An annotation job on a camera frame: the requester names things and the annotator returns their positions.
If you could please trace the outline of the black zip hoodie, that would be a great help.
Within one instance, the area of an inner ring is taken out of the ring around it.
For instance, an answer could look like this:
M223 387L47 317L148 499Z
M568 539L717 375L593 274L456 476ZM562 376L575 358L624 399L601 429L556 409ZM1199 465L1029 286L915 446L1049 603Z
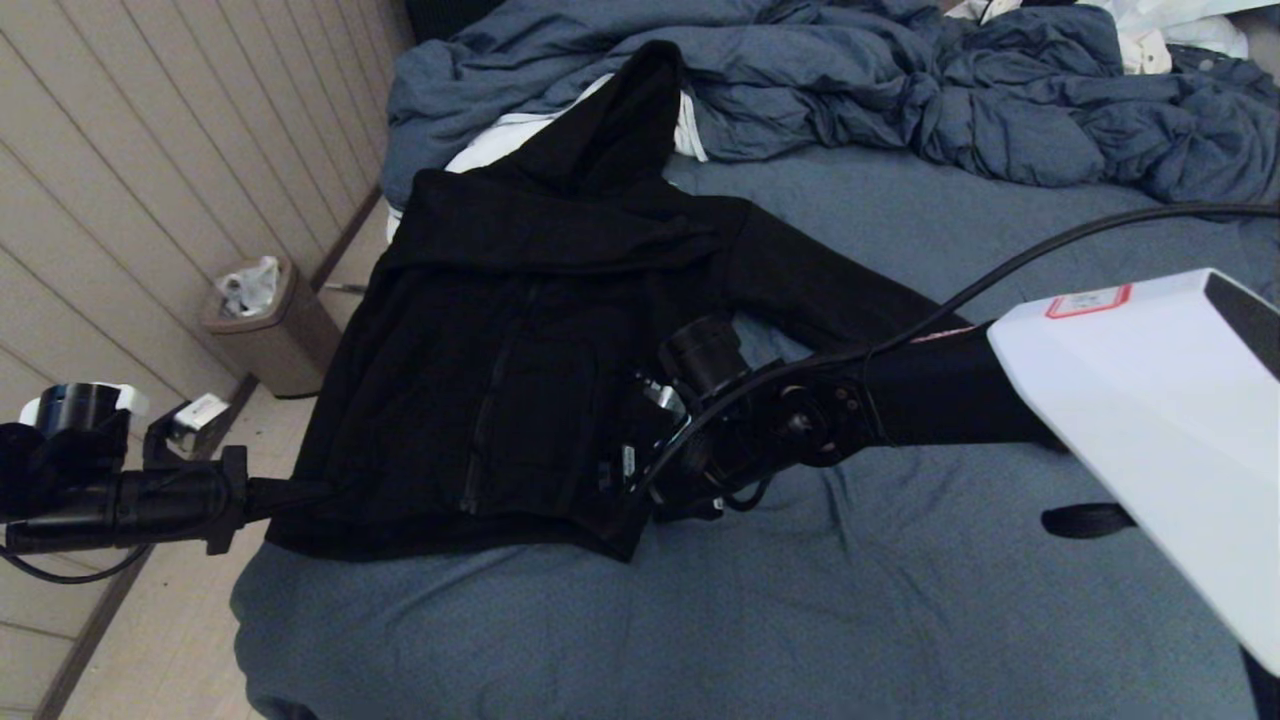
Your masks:
M376 562L513 544L628 561L652 502L625 489L663 341L741 311L828 352L937 304L758 205L664 178L684 59L645 44L515 152L421 170L349 319L294 480L326 501L266 542Z

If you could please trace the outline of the beige trash bin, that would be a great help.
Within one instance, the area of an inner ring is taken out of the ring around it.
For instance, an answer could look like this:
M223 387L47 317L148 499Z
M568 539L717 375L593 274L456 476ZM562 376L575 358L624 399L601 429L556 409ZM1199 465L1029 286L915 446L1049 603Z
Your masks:
M255 259L225 266L218 278ZM259 379L275 397L311 397L323 387L340 331L297 265L287 258L278 259L280 282L266 313L251 318L221 315L216 278L200 323L230 360Z

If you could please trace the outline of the white plastic bin bag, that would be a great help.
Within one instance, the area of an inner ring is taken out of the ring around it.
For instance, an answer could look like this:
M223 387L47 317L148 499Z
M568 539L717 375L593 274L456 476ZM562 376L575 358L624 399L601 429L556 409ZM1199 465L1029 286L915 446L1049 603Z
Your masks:
M221 315L251 318L266 313L276 296L280 274L278 258L261 256L220 275L215 287L221 296Z

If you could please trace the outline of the blue bed sheet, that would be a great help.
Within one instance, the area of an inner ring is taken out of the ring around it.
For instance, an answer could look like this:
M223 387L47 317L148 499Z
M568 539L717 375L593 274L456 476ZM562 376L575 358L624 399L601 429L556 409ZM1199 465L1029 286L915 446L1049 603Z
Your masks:
M910 154L675 156L938 301L1023 249L1155 202L983 179ZM963 310L1212 266L1275 301L1280 222L1165 219L1074 243ZM250 703L321 720L1256 720L1233 634L1137 530L1053 538L1110 500L1028 445L869 450L795 468L749 514L568 546L346 564L265 546L230 597Z

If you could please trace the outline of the white garment with dark trim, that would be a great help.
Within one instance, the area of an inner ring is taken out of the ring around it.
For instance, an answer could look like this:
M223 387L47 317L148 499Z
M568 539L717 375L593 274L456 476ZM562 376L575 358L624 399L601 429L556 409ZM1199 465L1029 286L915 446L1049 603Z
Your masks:
M541 133L554 120L559 119L570 109L582 104L612 81L612 73L600 76L593 81L566 108L548 114L512 111L498 117L486 128L477 132L458 152L448 161L440 161L434 151L413 151L411 142L403 137L390 145L387 169L396 168L398 176L411 179L417 170L429 167L442 167L449 173L465 173L477 168L489 167L521 149L527 141ZM695 111L695 97L690 91L681 91L678 100L678 115L673 129L675 154L691 158L699 163L707 163L710 156L701 140Z

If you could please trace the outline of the crumpled blue duvet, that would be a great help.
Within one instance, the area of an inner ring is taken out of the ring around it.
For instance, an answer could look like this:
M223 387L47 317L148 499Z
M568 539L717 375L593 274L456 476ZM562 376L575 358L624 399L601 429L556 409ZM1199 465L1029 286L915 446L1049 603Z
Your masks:
M685 64L704 154L909 151L996 181L1125 184L1164 202L1280 202L1280 88L1196 47L1129 74L1087 4L983 24L932 0L507 0L396 63L385 196L515 111L553 113L650 42Z

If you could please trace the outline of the dark headboard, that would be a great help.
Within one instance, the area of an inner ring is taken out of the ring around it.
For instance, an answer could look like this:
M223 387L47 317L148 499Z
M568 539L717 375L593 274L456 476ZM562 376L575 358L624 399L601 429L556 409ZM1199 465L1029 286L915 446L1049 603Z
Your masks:
M506 0L403 0L415 44L448 40Z

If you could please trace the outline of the cream crumpled garment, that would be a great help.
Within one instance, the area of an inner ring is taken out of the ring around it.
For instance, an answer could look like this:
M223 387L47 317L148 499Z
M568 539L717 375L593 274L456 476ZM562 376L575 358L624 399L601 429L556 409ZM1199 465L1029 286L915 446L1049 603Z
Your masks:
M1016 9L1032 6L1097 6L1116 23L1117 46L1126 76L1156 76L1172 69L1172 58L1158 28L1140 23L1144 0L941 0L948 18L986 24Z

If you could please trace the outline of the white pillow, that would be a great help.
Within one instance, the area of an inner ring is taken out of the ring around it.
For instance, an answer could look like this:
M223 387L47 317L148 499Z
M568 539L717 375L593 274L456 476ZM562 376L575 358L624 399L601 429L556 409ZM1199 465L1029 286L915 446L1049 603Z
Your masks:
M1117 35L1138 41L1157 33L1166 45L1199 47L1244 59L1249 41L1231 20L1239 13L1275 13L1280 0L1076 0L1105 9L1115 20Z

